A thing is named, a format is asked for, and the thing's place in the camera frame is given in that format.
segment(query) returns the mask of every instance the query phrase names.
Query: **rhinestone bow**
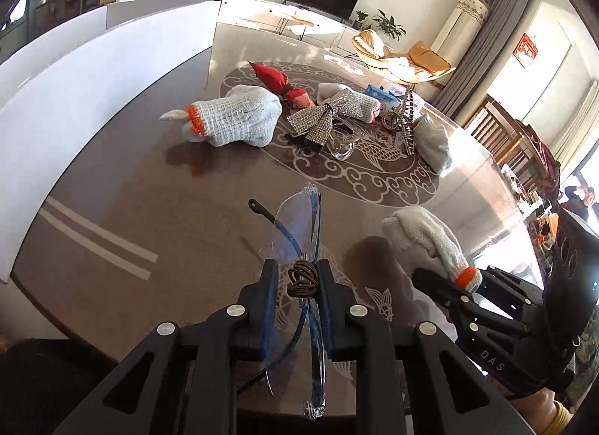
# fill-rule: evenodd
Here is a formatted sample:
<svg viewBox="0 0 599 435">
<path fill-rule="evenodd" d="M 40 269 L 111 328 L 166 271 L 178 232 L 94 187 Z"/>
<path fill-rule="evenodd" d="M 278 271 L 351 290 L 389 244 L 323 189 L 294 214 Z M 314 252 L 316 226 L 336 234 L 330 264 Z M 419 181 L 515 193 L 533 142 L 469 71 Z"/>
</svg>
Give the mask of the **rhinestone bow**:
<svg viewBox="0 0 599 435">
<path fill-rule="evenodd" d="M 337 114 L 356 119 L 362 118 L 362 110 L 351 90 L 340 90 L 322 105 L 300 109 L 291 114 L 287 120 L 296 136 L 305 135 L 307 140 L 324 146 L 332 131 L 333 117 Z"/>
</svg>

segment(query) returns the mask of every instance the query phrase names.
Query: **metal screw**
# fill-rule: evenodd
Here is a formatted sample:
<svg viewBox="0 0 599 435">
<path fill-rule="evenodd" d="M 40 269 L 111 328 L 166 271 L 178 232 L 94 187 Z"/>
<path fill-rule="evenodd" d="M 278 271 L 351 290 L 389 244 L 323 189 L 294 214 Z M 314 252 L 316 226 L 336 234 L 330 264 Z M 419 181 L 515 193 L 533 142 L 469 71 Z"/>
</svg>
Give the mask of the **metal screw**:
<svg viewBox="0 0 599 435">
<path fill-rule="evenodd" d="M 363 317 L 368 313 L 368 309 L 364 305 L 353 305 L 349 307 L 349 313 L 354 317 Z"/>
<path fill-rule="evenodd" d="M 243 305 L 238 305 L 236 303 L 227 308 L 226 312 L 227 315 L 230 315 L 231 317 L 239 317 L 246 312 L 246 308 Z"/>
<path fill-rule="evenodd" d="M 422 332 L 424 335 L 435 335 L 437 333 L 437 327 L 434 323 L 423 322 L 418 327 L 418 330 Z"/>
<path fill-rule="evenodd" d="M 158 335 L 171 335 L 171 333 L 175 332 L 175 324 L 171 322 L 161 323 L 156 328 L 156 332 L 158 332 Z"/>
</svg>

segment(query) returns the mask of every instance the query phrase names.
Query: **white knit glove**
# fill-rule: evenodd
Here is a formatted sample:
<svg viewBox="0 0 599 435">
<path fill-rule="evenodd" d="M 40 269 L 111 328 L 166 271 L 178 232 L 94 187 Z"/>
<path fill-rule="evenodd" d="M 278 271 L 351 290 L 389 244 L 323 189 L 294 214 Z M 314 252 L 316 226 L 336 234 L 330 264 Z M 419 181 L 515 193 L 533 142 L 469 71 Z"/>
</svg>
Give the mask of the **white knit glove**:
<svg viewBox="0 0 599 435">
<path fill-rule="evenodd" d="M 318 84 L 318 93 L 316 95 L 316 103 L 318 105 L 322 105 L 322 103 L 333 97 L 337 92 L 343 89 L 349 89 L 348 86 L 344 84 L 334 84 L 334 83 L 320 83 Z M 370 124 L 374 122 L 374 119 L 378 116 L 380 112 L 380 102 L 371 97 L 370 95 L 363 94 L 361 92 L 356 92 L 353 89 L 350 89 L 356 97 L 358 105 L 362 110 L 362 117 L 360 120 Z"/>
<path fill-rule="evenodd" d="M 431 116 L 424 114 L 416 123 L 414 144 L 418 154 L 435 173 L 439 174 L 451 166 L 447 131 L 443 125 L 433 125 Z"/>
<path fill-rule="evenodd" d="M 416 268 L 424 268 L 471 293 L 480 286 L 480 271 L 468 266 L 456 236 L 428 210 L 402 207 L 383 220 L 382 227 L 409 277 Z"/>
<path fill-rule="evenodd" d="M 238 85 L 225 97 L 194 102 L 184 111 L 170 111 L 161 119 L 182 119 L 182 134 L 190 142 L 207 140 L 212 146 L 235 141 L 263 147 L 273 138 L 283 107 L 279 98 L 263 87 Z"/>
</svg>

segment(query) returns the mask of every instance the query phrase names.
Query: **brown cord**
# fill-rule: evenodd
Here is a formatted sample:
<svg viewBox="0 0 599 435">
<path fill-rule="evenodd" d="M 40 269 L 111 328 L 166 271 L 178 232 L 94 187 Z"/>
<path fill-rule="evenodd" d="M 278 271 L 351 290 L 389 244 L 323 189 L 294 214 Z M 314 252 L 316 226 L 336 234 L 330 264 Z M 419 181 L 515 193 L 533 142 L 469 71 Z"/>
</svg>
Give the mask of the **brown cord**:
<svg viewBox="0 0 599 435">
<path fill-rule="evenodd" d="M 300 259 L 287 272 L 291 283 L 287 294 L 292 298 L 315 296 L 318 292 L 319 276 L 316 267 L 309 261 Z"/>
</svg>

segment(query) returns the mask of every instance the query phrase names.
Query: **round table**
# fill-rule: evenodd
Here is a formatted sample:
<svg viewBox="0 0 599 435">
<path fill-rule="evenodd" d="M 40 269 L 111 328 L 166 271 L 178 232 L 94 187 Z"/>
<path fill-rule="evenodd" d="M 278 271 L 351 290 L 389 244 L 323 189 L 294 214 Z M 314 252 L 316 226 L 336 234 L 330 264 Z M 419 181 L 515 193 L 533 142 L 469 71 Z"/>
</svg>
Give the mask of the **round table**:
<svg viewBox="0 0 599 435">
<path fill-rule="evenodd" d="M 367 137 L 341 163 L 289 145 L 283 137 L 288 110 L 264 149 L 187 143 L 180 122 L 159 120 L 168 110 L 256 83 L 247 60 L 287 72 L 313 97 L 321 81 L 360 90 L 381 80 L 306 43 L 220 24 L 212 52 L 161 78 L 100 130 L 31 225 L 13 278 L 65 331 L 122 359 L 157 324 L 201 322 L 234 303 L 271 255 L 271 225 L 249 210 L 248 199 L 275 212 L 310 180 L 322 194 L 320 256 L 329 259 L 336 280 L 351 286 L 360 303 L 392 322 L 416 321 L 405 305 L 406 278 L 397 275 L 389 245 L 381 239 L 381 221 L 396 207 L 423 205 L 453 230 L 469 260 L 486 266 L 490 255 L 496 266 L 536 281 L 532 246 L 526 246 L 520 212 L 497 166 L 432 108 L 424 111 L 446 127 L 455 163 L 443 177 L 418 155 L 406 155 L 401 141 L 377 126 L 363 126 Z M 502 253 L 514 244 L 519 249 Z M 280 301 L 286 301 L 283 293 Z M 285 313 L 279 313 L 279 328 L 285 328 L 284 320 Z M 309 356 L 299 355 L 281 397 L 259 384 L 253 395 L 240 397 L 239 406 L 302 413 L 309 369 Z M 329 365 L 328 415 L 355 411 L 354 383 L 349 363 Z"/>
</svg>

